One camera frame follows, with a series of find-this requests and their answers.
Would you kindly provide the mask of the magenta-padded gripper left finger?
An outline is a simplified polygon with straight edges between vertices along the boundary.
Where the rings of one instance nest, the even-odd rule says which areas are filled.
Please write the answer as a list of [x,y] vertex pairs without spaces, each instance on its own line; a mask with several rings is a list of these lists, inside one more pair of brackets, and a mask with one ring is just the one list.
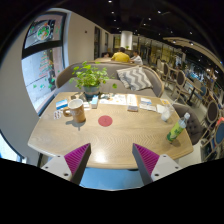
[[54,156],[42,169],[79,185],[91,154],[91,144],[72,150],[66,155]]

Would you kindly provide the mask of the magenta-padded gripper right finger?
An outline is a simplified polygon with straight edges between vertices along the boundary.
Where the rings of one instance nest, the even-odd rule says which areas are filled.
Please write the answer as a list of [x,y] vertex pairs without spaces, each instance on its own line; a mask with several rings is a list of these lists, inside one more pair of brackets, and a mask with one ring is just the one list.
[[133,144],[132,154],[144,185],[181,170],[181,167],[167,154],[158,155],[136,143]]

